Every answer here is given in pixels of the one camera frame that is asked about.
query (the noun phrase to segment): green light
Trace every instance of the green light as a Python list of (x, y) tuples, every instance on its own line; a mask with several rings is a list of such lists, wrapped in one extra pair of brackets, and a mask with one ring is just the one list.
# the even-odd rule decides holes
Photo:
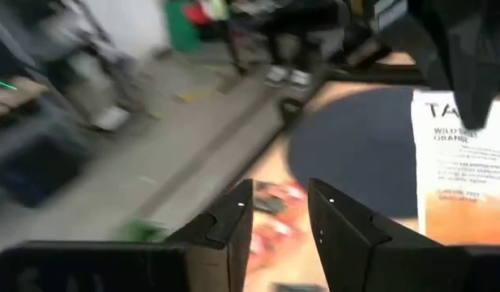
[(0, 85), (4, 86), (6, 88), (17, 90), (17, 88), (13, 87), (12, 85), (6, 84), (6, 83), (4, 83), (2, 81), (0, 81)]

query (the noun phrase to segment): gray concrete floor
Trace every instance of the gray concrete floor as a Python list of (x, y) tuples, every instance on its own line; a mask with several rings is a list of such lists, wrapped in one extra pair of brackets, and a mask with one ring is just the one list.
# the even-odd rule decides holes
[(280, 94), (263, 85), (266, 67), (230, 94), (192, 104), (175, 102), (173, 94), (204, 91), (216, 80), (211, 71), (186, 68), (175, 58), (150, 69), (155, 82), (147, 90), (148, 102), (161, 121), (101, 138), (101, 155), (85, 174), (39, 209), (0, 197), (0, 249), (25, 239), (105, 240), (136, 217), (177, 228), (280, 126), (275, 103)]

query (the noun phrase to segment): white sneaker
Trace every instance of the white sneaker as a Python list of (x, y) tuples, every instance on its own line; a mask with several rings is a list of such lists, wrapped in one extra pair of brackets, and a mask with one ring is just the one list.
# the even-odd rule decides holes
[(304, 72), (304, 71), (299, 71), (299, 70), (293, 70), (293, 73), (291, 74), (291, 87), (304, 91), (309, 86), (311, 85), (311, 74)]
[(266, 85), (279, 87), (289, 76), (289, 72), (282, 66), (273, 66), (266, 76)]

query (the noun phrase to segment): table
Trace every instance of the table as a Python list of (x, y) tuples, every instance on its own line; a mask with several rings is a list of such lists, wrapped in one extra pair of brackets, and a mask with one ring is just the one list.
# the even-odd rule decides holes
[[(354, 93), (376, 88), (384, 89), (383, 86), (379, 85), (328, 83), (321, 89), (318, 96), (307, 105), (304, 121), (309, 121), (310, 117), (320, 113), (326, 105), (334, 101), (345, 97), (354, 98), (356, 97), (353, 95)], [(290, 144), (296, 139), (294, 131), (291, 136), (282, 135), (254, 168), (246, 174), (246, 177), (272, 183), (294, 180), (295, 175), (290, 169), (290, 159), (288, 158), (291, 150)], [(255, 213), (255, 224), (261, 224), (266, 220), (267, 218), (264, 215)], [(417, 216), (397, 217), (396, 220), (408, 228), (417, 230)], [(287, 250), (281, 251), (272, 266), (248, 274), (246, 277), (246, 292), (272, 291), (272, 283), (276, 282), (315, 284), (327, 287), (316, 246), (310, 232), (308, 213), (299, 216), (296, 227), (302, 230), (304, 235), (297, 243), (288, 247)]]

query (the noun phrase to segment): dark blue circle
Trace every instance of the dark blue circle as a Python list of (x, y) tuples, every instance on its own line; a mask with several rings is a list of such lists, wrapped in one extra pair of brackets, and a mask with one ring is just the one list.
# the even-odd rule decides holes
[(319, 178), (388, 217), (417, 216), (411, 88), (333, 101), (293, 130), (288, 162), (307, 187)]

